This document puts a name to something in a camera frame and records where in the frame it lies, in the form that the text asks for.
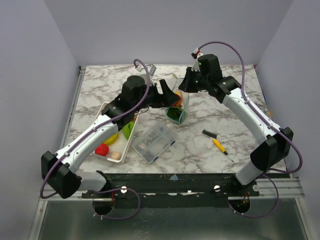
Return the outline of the red yellow apple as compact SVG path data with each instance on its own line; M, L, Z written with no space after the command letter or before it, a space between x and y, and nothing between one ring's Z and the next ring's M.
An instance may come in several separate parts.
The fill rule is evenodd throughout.
M176 95L178 95L179 100L176 101L172 106L173 106L173 107L177 107L177 108L181 108L182 105L183 105L183 97L182 97L182 94L181 94L180 91L175 91L174 93L175 93Z

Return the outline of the green leafy vegetable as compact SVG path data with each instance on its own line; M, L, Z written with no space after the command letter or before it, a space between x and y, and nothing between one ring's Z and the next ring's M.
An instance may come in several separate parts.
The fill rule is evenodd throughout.
M185 112L179 107L169 107L166 116L175 124L182 124L185 120Z

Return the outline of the clear zip top bag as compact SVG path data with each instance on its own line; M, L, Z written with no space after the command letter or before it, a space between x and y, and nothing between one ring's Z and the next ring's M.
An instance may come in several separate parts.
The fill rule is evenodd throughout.
M179 100L171 107L167 107L164 112L166 117L174 124L183 124L189 116L189 93L185 93L178 89L183 78L179 78L176 74L171 75L168 86L179 96Z

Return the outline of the red strawberry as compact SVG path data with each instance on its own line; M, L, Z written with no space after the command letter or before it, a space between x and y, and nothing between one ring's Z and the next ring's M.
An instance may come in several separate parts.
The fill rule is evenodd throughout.
M102 157L106 157L109 153L110 149L109 149L109 146L106 145L105 143L102 143L100 146L98 146L94 153L96 155L99 155L99 156L102 156Z

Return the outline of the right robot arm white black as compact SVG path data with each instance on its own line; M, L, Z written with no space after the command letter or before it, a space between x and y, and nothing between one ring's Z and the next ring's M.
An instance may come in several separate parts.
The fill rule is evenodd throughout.
M243 86L234 77L223 76L216 55L200 53L193 66L186 69L178 88L185 93L208 92L244 123L258 143L258 147L250 154L249 162L230 183L230 191L234 195L243 195L249 183L289 154L291 146L288 141L293 139L293 131L270 120L249 99Z

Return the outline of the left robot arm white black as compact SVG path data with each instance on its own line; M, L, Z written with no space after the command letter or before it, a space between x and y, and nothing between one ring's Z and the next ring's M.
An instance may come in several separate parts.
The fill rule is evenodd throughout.
M104 198L110 194L111 185L102 173L95 172L89 179L76 174L84 160L106 139L118 133L134 119L135 113L143 108L167 108L180 97L160 80L162 93L149 78L132 75L124 82L120 94L108 103L81 135L56 153L46 151L40 159L41 177L61 198L67 199L76 191L94 191Z

